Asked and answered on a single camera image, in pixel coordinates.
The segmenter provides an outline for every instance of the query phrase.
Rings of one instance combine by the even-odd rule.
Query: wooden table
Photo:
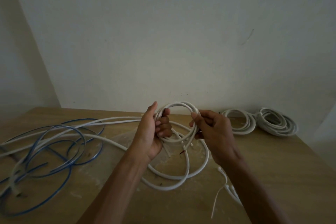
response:
[[[131,112],[34,108],[2,125],[1,140],[33,128],[77,118],[139,115]],[[170,119],[187,125],[190,116],[170,115]],[[108,125],[102,135],[112,138],[126,132],[134,133],[137,124]],[[236,136],[236,140],[252,171],[295,223],[336,223],[336,173],[298,137],[278,138],[257,128],[249,135]],[[97,144],[92,142],[88,157],[97,151]],[[202,163],[204,150],[196,142],[188,152],[193,171]],[[47,154],[41,154],[36,163],[45,159],[53,163],[53,156]],[[105,144],[97,159],[73,168],[68,183],[53,199],[19,217],[0,216],[0,223],[75,223],[99,192],[122,154],[122,150]],[[8,176],[13,166],[11,158],[1,159],[0,180]],[[167,174],[182,175],[185,160],[179,154],[174,154],[156,168]],[[224,177],[216,168],[217,165],[210,158],[199,175],[187,179],[173,191],[157,191],[139,184],[124,223],[250,223],[243,207],[236,204],[224,190],[218,196],[214,217],[210,219],[216,192],[224,182]],[[27,197],[10,198],[8,210],[26,209],[38,203],[59,186],[66,175],[67,171],[62,171],[44,179],[27,178],[19,185]],[[158,185],[174,183],[156,177],[149,171],[146,171],[145,177]]]

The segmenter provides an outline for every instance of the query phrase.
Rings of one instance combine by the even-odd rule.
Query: person's left hand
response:
[[[162,150],[162,143],[159,137],[170,137],[172,135],[171,124],[169,123],[168,115],[169,108],[166,108],[162,117],[154,121],[154,112],[158,104],[155,101],[148,107],[145,114],[142,116],[138,129],[130,146],[137,154],[145,154],[148,161],[152,161]]]

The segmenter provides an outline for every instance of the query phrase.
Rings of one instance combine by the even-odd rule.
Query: coiled blue wire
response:
[[[48,164],[48,162],[46,162],[46,163],[43,163],[41,165],[38,165],[37,167],[33,167],[31,169],[28,169],[29,164],[32,161],[32,159],[35,158],[43,150],[49,150],[50,152],[54,153],[56,156],[58,156],[59,158],[61,158],[64,161],[64,163],[62,165],[60,165],[59,167],[57,167],[57,168],[49,171],[48,174],[39,175],[39,176],[29,175],[30,177],[33,177],[33,178],[43,178],[43,177],[47,177],[47,176],[50,176],[50,175],[54,175],[54,174],[56,174],[58,172],[61,172],[61,171],[65,170],[65,169],[69,169],[69,172],[68,172],[68,175],[65,178],[64,182],[61,184],[61,186],[59,188],[57,188],[49,197],[47,197],[44,201],[40,202],[39,204],[37,204],[37,205],[35,205],[35,206],[27,209],[27,210],[21,211],[21,212],[9,213],[9,212],[6,211],[6,207],[5,207],[5,205],[6,205],[6,199],[8,198],[8,196],[11,193],[11,188],[8,188],[5,191],[5,193],[0,197],[0,212],[4,216],[6,216],[6,217],[15,217],[15,216],[19,216],[19,215],[23,215],[23,214],[29,213],[29,212],[31,212],[31,211],[33,211],[33,210],[41,207],[42,205],[44,205],[45,203],[47,203],[50,199],[52,199],[65,186],[65,184],[67,183],[67,181],[70,178],[70,175],[71,175],[71,172],[72,172],[72,166],[79,166],[79,165],[87,164],[87,163],[93,161],[94,159],[96,159],[101,154],[101,152],[103,150],[103,142],[101,142],[101,145],[100,145],[100,148],[99,148],[98,152],[91,159],[89,159],[89,160],[87,160],[85,162],[77,163],[77,161],[81,158],[82,154],[84,153],[84,151],[83,151],[79,156],[77,156],[77,154],[79,152],[79,147],[78,147],[78,150],[77,150],[76,154],[72,158],[70,158],[70,159],[68,158],[69,151],[72,149],[73,146],[75,146],[76,144],[78,144],[78,142],[80,140],[83,140],[83,142],[81,143],[81,145],[84,145],[84,147],[86,146],[86,144],[88,142],[94,140],[94,138],[90,138],[89,140],[85,140],[83,134],[79,131],[79,129],[66,125],[66,124],[71,123],[71,122],[82,121],[82,120],[97,120],[97,119],[94,119],[94,118],[83,118],[83,119],[69,120],[69,121],[65,121],[65,122],[63,122],[63,123],[61,123],[59,125],[51,125],[51,126],[44,126],[44,127],[40,127],[40,128],[35,128],[35,129],[32,129],[32,130],[30,130],[28,132],[22,133],[21,135],[15,136],[15,137],[13,137],[13,138],[11,138],[9,140],[9,141],[11,141],[11,140],[13,140],[15,138],[18,138],[20,136],[26,135],[28,133],[31,133],[33,131],[36,131],[36,130],[39,130],[39,129],[42,129],[42,128],[49,128],[46,132],[44,132],[34,142],[34,144],[32,145],[32,147],[30,148],[30,150],[29,150],[29,152],[27,154],[27,157],[24,159],[24,162],[23,162],[23,163],[25,163],[24,173],[21,176],[19,176],[18,178],[16,178],[15,183],[19,183],[20,181],[22,181],[25,177],[27,177],[33,171],[36,171],[39,168],[44,167],[44,166],[46,166]],[[59,141],[56,141],[56,142],[52,142],[52,143],[50,143],[48,145],[43,146],[41,149],[39,149],[35,153],[33,153],[34,150],[35,150],[35,148],[38,145],[38,142],[41,141],[44,138],[44,136],[49,131],[51,131],[51,130],[53,130],[55,128],[68,128],[68,129],[72,129],[76,133],[78,133],[80,137],[77,140],[75,140],[75,141],[73,141],[73,140],[59,140]],[[95,133],[96,135],[100,135],[104,131],[104,128],[105,128],[105,126],[103,125],[103,128],[101,129],[101,131],[99,133],[96,133],[93,130],[90,130],[90,129],[84,128],[84,127],[82,127],[81,129],[88,130],[88,131],[90,131],[92,133]],[[50,146],[52,146],[54,144],[64,143],[64,142],[71,142],[71,145],[69,146],[69,148],[68,148],[68,150],[66,152],[66,156],[65,157],[63,155],[61,155],[59,152],[57,152],[56,150],[53,150],[52,148],[50,148]],[[9,180],[9,177],[1,180],[0,184],[2,184],[3,182],[6,182],[7,180]]]

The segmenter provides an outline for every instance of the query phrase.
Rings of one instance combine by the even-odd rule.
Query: skin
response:
[[[113,170],[111,176],[92,204],[86,209],[78,224],[121,223],[147,165],[162,150],[157,136],[172,135],[169,123],[170,110],[154,121],[157,102],[142,116],[131,146]],[[214,161],[229,176],[252,223],[291,223],[263,185],[251,173],[241,155],[232,133],[230,120],[209,110],[191,113],[192,127],[200,128],[196,139],[204,138]]]

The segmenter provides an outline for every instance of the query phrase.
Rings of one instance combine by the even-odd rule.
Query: white cable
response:
[[[247,135],[255,129],[255,120],[252,114],[239,110],[239,109],[228,109],[222,112],[225,117],[230,117],[231,113],[242,114],[245,117],[246,122],[241,128],[232,128],[232,132],[235,135]]]
[[[228,183],[228,177],[226,175],[226,173],[223,171],[223,169],[221,167],[218,167],[217,170],[222,174],[224,175],[225,177],[225,184],[217,191],[217,194],[216,194],[216,197],[215,197],[215,201],[213,202],[213,207],[212,207],[212,213],[211,213],[211,218],[213,217],[213,214],[215,212],[215,206],[216,206],[216,201],[217,201],[217,196],[218,196],[218,193],[223,189],[225,188],[226,191],[229,193],[229,195],[240,205],[243,205],[236,193],[236,190],[235,188],[231,185],[229,186],[227,183]]]
[[[259,109],[255,117],[261,129],[275,136],[292,136],[299,130],[298,125],[291,118],[269,108]]]
[[[184,106],[186,108],[188,108],[189,111],[191,112],[196,112],[196,113],[199,113],[199,111],[197,110],[196,107],[194,107],[192,104],[188,103],[188,102],[175,102],[175,103],[172,103],[172,104],[169,104],[169,105],[166,105],[165,107],[161,108],[159,110],[159,112],[156,114],[155,116],[155,120],[157,120],[159,117],[162,116],[162,113],[164,111],[165,108],[170,108],[170,107],[174,107],[174,106]],[[128,118],[128,119],[132,119],[132,120],[121,120],[121,121],[112,121],[112,122],[101,122],[101,121],[105,121],[105,120],[115,120],[115,119],[125,119],[125,118]],[[76,125],[76,126],[73,126],[74,128],[81,128],[81,127],[88,127],[88,126],[94,126],[94,125],[106,125],[106,124],[118,124],[118,123],[127,123],[127,122],[135,122],[135,121],[140,121],[141,120],[141,117],[110,117],[110,118],[104,118],[104,119],[100,119],[100,120],[94,120],[94,121],[90,121],[90,122],[87,122],[87,123],[84,123],[84,124],[80,124],[80,125]],[[185,174],[183,176],[171,176],[171,175],[166,175],[166,174],[162,174],[161,172],[155,170],[151,165],[148,165],[148,168],[153,172],[155,173],[156,175],[159,175],[163,178],[166,178],[166,179],[170,179],[170,180],[179,180],[179,182],[177,184],[174,184],[172,186],[167,186],[167,187],[162,187],[162,186],[157,186],[157,185],[154,185],[154,184],[151,184],[149,181],[147,181],[146,179],[142,178],[141,180],[147,184],[149,187],[151,188],[154,188],[154,189],[157,189],[157,190],[172,190],[172,189],[175,189],[177,187],[179,187],[181,184],[183,184],[185,182],[185,180],[187,178],[190,178],[190,177],[193,177],[195,175],[197,175],[200,171],[202,171],[204,169],[204,167],[206,166],[207,162],[208,162],[208,159],[209,159],[209,150],[204,142],[204,140],[200,140],[200,142],[202,143],[204,149],[205,149],[205,152],[206,152],[206,157],[205,157],[205,160],[204,160],[204,163],[201,165],[200,168],[198,168],[195,172],[189,174],[189,170],[190,170],[190,163],[189,163],[189,158],[188,158],[188,153],[187,153],[187,148],[188,146],[191,144],[191,141],[193,140],[195,134],[197,133],[198,131],[198,127],[194,124],[194,126],[190,129],[190,128],[187,128],[177,122],[173,122],[171,121],[172,124],[175,124],[175,125],[178,125],[186,130],[189,131],[189,133],[187,135],[183,135],[182,133],[179,133],[179,132],[176,132],[174,130],[174,134],[178,137],[178,140],[174,140],[172,138],[164,138],[162,139],[163,141],[165,142],[169,142],[169,143],[176,143],[176,142],[180,142],[182,140],[188,140],[188,143],[186,146],[183,146],[183,151],[184,151],[184,154],[185,154],[185,158],[186,158],[186,171],[185,171]],[[69,132],[71,132],[72,129],[67,129],[65,131],[62,131],[52,137],[49,137],[49,138],[45,138],[45,139],[42,139],[41,141],[39,141],[38,145],[36,146],[34,152],[36,152],[37,150],[41,149],[44,145],[46,145],[48,142],[54,140],[54,139],[58,139],[58,138],[61,138],[61,137],[68,137],[68,136],[77,136],[78,137],[78,134],[69,134]],[[7,144],[12,144],[12,143],[15,143],[17,141],[20,141],[20,140],[23,140],[25,138],[29,138],[31,136],[35,136],[35,135],[40,135],[40,134],[43,134],[45,133],[46,131],[40,131],[40,132],[36,132],[36,133],[32,133],[32,134],[29,134],[29,135],[25,135],[25,136],[22,136],[22,137],[18,137],[18,138],[15,138],[11,141],[7,140],[6,142],[0,144],[0,146],[2,145],[7,145]],[[102,141],[105,141],[105,142],[108,142],[124,151],[127,150],[126,147],[114,142],[114,141],[111,141],[107,138],[104,138],[104,137],[101,137],[101,136],[97,136],[97,135],[92,135],[92,134],[83,134],[84,137],[91,137],[91,138],[97,138],[97,139],[100,139]],[[0,158],[1,157],[5,157],[7,155],[10,155],[10,154],[13,154],[13,153],[16,153],[16,152],[19,152],[19,151],[22,151],[22,150],[25,150],[25,149],[28,149],[30,147],[32,147],[33,144],[30,144],[30,145],[27,145],[27,146],[24,146],[24,147],[21,147],[19,149],[15,149],[15,150],[12,150],[10,152],[6,152],[4,154],[0,154]],[[16,165],[14,166],[14,168],[12,169],[11,171],[11,174],[10,174],[10,178],[9,178],[9,182],[8,182],[8,186],[2,191],[2,193],[0,194],[0,196],[6,191],[6,189],[8,187],[11,187],[11,190],[12,192],[15,194],[15,195],[18,195],[20,193],[20,191],[16,188],[16,185],[15,185],[15,179],[16,179],[16,175],[15,173],[17,172],[17,170],[19,169],[19,166],[22,164],[22,162],[24,161],[24,159],[26,158],[26,156],[24,156],[22,159],[20,159]]]

